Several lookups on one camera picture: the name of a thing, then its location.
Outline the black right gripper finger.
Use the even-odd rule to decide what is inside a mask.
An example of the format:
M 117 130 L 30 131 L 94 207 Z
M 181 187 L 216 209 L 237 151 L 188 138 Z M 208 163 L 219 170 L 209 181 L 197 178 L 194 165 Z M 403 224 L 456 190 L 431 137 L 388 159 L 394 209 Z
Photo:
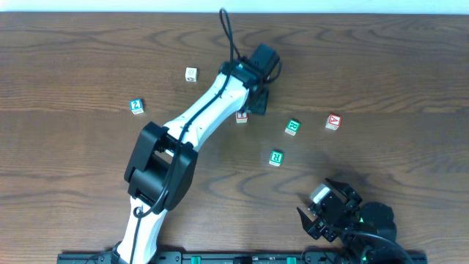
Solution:
M 331 180 L 330 178 L 325 179 L 327 183 L 336 189 L 340 194 L 351 194 L 352 187 L 349 183 L 343 183 L 335 180 Z
M 314 222 L 300 209 L 297 208 L 300 215 L 301 224 L 304 230 L 311 230 L 314 228 Z

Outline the red letter I block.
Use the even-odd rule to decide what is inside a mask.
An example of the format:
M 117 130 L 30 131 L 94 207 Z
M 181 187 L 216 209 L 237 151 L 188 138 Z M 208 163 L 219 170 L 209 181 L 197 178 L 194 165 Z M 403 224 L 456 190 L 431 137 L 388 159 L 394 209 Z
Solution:
M 237 123 L 246 123 L 248 121 L 248 114 L 246 112 L 237 111 L 235 113 Z

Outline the blue number 2 block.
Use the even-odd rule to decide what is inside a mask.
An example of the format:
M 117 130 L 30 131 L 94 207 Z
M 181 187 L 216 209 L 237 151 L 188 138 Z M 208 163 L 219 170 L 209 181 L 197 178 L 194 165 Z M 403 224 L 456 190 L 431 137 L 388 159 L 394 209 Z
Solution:
M 140 98 L 131 100 L 129 102 L 130 105 L 130 110 L 132 111 L 133 114 L 142 114 L 144 113 L 144 107 L 143 103 Z

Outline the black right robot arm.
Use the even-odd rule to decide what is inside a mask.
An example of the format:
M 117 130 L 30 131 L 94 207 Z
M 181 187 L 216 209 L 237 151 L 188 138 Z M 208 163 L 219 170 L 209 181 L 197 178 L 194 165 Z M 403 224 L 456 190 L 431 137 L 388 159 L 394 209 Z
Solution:
M 332 243 L 339 239 L 343 249 L 334 263 L 413 263 L 410 253 L 397 242 L 393 209 L 380 202 L 362 205 L 362 197 L 348 183 L 327 179 L 310 195 L 310 219 L 297 209 L 303 230 L 313 239 Z

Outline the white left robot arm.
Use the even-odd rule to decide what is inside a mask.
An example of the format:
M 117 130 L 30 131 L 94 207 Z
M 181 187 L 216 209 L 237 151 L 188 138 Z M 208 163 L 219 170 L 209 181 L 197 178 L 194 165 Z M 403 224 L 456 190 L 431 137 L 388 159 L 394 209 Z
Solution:
M 264 114 L 267 84 L 281 62 L 242 58 L 224 62 L 211 87 L 188 110 L 159 126 L 145 125 L 125 169 L 130 215 L 125 236 L 111 254 L 112 263 L 149 263 L 166 214 L 192 184 L 199 150 L 237 111 Z

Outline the green R block far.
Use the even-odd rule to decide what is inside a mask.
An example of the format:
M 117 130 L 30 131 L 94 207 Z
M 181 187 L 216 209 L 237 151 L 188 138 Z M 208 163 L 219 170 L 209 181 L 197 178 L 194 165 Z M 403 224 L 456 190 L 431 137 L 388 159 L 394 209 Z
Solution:
M 290 119 L 285 128 L 285 133 L 291 136 L 295 136 L 299 129 L 300 129 L 300 122 L 294 119 Z

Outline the green r block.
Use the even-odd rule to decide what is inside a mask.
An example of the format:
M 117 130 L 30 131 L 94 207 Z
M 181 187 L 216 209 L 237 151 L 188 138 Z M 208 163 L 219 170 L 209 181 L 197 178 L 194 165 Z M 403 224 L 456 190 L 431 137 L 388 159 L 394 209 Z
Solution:
M 285 128 L 285 133 L 291 136 L 295 136 L 299 129 L 300 129 L 300 122 L 294 119 L 290 119 Z
M 284 154 L 280 151 L 273 150 L 270 154 L 269 164 L 272 166 L 280 166 L 283 162 Z

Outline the green R block near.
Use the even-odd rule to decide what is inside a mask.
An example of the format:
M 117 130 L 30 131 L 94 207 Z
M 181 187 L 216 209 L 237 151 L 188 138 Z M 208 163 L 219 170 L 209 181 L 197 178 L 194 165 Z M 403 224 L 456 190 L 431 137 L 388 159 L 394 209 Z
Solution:
M 280 166 L 283 162 L 284 154 L 280 151 L 273 150 L 270 154 L 269 164 L 272 166 Z

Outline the red letter A block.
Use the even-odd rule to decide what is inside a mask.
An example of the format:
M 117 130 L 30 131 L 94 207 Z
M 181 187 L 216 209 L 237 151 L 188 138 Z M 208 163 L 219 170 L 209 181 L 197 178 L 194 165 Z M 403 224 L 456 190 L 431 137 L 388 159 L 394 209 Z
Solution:
M 341 116 L 336 114 L 330 114 L 325 123 L 327 129 L 336 131 L 341 125 Z

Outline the white plain face block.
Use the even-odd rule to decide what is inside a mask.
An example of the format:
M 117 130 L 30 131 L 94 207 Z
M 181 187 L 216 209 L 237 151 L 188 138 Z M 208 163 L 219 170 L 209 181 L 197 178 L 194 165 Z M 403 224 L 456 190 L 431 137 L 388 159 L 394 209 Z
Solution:
M 185 69 L 185 80 L 188 82 L 196 82 L 198 70 L 196 67 L 187 67 Z

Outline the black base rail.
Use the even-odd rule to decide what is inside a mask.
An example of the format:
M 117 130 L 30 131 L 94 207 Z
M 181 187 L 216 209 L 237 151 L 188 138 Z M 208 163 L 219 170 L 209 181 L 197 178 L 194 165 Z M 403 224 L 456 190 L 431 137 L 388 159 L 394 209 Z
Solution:
M 119 263 L 114 253 L 59 254 L 57 264 Z M 157 264 L 327 264 L 342 263 L 335 252 L 296 253 L 182 253 L 158 252 L 151 260 Z

